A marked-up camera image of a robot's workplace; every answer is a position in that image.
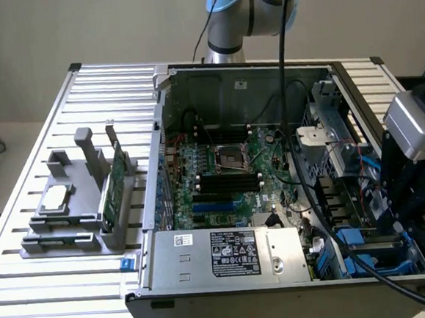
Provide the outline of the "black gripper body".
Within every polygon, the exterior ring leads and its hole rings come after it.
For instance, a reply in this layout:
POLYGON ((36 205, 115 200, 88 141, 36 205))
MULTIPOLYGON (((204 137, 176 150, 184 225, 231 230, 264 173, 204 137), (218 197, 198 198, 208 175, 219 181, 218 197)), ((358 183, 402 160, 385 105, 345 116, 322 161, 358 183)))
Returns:
POLYGON ((381 214, 383 231, 401 228, 425 243, 425 160, 408 159, 393 135, 385 131, 380 171, 386 199, 381 214))

